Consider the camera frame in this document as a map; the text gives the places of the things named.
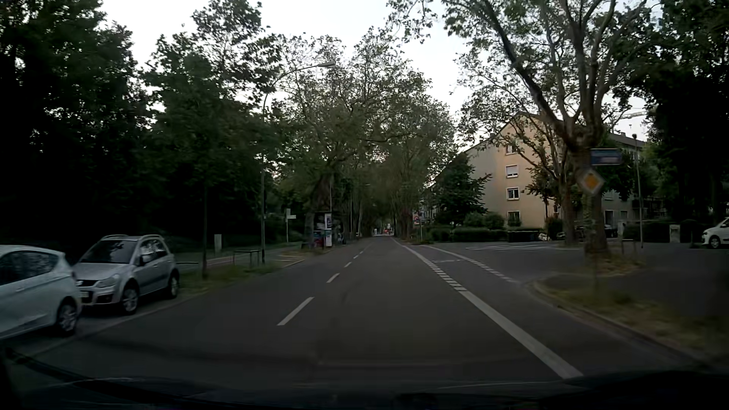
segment building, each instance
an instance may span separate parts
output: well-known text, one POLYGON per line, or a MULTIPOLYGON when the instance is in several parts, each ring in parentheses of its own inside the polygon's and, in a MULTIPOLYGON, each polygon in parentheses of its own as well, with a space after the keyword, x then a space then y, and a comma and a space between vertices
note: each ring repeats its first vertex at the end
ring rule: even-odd
MULTIPOLYGON (((525 127, 525 136, 534 135, 536 129, 525 127)), ((502 136, 514 135, 515 129, 512 124, 507 124, 500 132, 502 136)), ((611 134, 618 146, 635 152, 635 140, 625 133, 611 134)), ((536 195, 527 193, 526 186, 531 184, 532 176, 529 169, 532 165, 522 157, 513 147, 497 147, 490 143, 490 139, 482 141, 467 150, 471 164, 474 166, 473 176, 481 177, 484 174, 491 174, 491 179, 484 185, 481 202, 490 212, 498 212, 507 220, 520 220, 523 227, 542 227, 545 218, 554 214, 554 203, 549 201, 545 206, 544 201, 536 195)), ((638 150, 643 147, 644 142, 638 141, 638 150)), ((524 155, 530 155, 537 163, 538 157, 529 147, 521 147, 524 155)), ((628 198, 622 201, 615 191, 606 192, 602 196, 602 209, 604 211, 605 223, 617 227, 620 222, 631 222, 638 220, 638 201, 628 198)), ((580 216, 576 215, 576 224, 580 224, 580 216)))

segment diamond sign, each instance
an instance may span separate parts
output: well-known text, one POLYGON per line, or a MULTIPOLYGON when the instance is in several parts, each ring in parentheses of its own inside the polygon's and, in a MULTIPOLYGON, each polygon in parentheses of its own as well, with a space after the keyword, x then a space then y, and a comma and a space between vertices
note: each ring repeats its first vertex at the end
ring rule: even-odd
POLYGON ((594 169, 586 169, 577 178, 577 184, 590 195, 600 192, 602 186, 605 185, 605 179, 594 169))

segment car tire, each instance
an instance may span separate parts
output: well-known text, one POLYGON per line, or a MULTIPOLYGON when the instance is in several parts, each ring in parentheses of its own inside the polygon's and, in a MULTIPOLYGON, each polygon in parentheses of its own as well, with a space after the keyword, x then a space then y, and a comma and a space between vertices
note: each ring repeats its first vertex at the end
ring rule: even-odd
POLYGON ((175 299, 180 289, 180 276, 177 271, 173 271, 170 275, 170 280, 167 281, 167 287, 165 288, 165 297, 167 299, 175 299))
POLYGON ((139 289, 134 285, 124 286, 122 291, 122 297, 119 301, 119 310, 122 314, 132 315, 136 313, 136 308, 139 305, 139 289))
POLYGON ((61 302, 55 314, 53 330, 59 336, 70 336, 76 331, 79 322, 79 310, 76 304, 68 299, 61 302))
POLYGON ((722 247, 722 242, 719 240, 719 236, 714 235, 709 238, 709 247, 712 249, 719 249, 722 247))

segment lamp post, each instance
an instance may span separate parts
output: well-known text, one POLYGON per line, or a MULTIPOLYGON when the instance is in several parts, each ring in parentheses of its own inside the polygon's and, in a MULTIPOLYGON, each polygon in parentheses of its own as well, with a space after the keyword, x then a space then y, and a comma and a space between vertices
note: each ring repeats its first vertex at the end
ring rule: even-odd
POLYGON ((640 169, 638 168, 638 136, 636 134, 633 134, 633 140, 635 140, 635 143, 636 143, 635 163, 636 163, 636 178, 638 179, 638 206, 640 206, 640 209, 638 209, 638 224, 640 227, 640 247, 641 247, 641 249, 643 249, 643 195, 640 192, 640 169))
MULTIPOLYGON (((325 69, 331 69, 332 67, 336 66, 337 63, 332 61, 327 61, 326 63, 316 64, 314 66, 308 66, 308 67, 301 67, 299 69, 293 69, 291 71, 287 71, 276 79, 276 81, 273 82, 271 87, 275 87, 276 83, 284 78, 285 76, 295 73, 296 71, 302 71, 306 69, 313 69, 315 67, 322 67, 325 69)), ((268 94, 270 94, 270 91, 266 93, 266 95, 263 97, 263 105, 261 106, 261 113, 263 114, 263 118, 265 120, 266 117, 266 101, 268 100, 268 94)), ((261 263, 266 263, 266 222, 265 222, 265 212, 266 212, 266 195, 265 195, 265 166, 266 166, 266 159, 263 155, 263 151, 261 151, 261 263)))

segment utility box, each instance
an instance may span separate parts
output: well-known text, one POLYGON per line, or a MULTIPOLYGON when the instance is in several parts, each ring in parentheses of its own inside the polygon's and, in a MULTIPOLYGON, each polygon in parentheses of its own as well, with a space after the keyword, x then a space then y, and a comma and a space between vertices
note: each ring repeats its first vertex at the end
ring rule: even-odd
POLYGON ((681 243, 681 225, 669 225, 668 235, 671 238, 670 242, 673 244, 681 243))

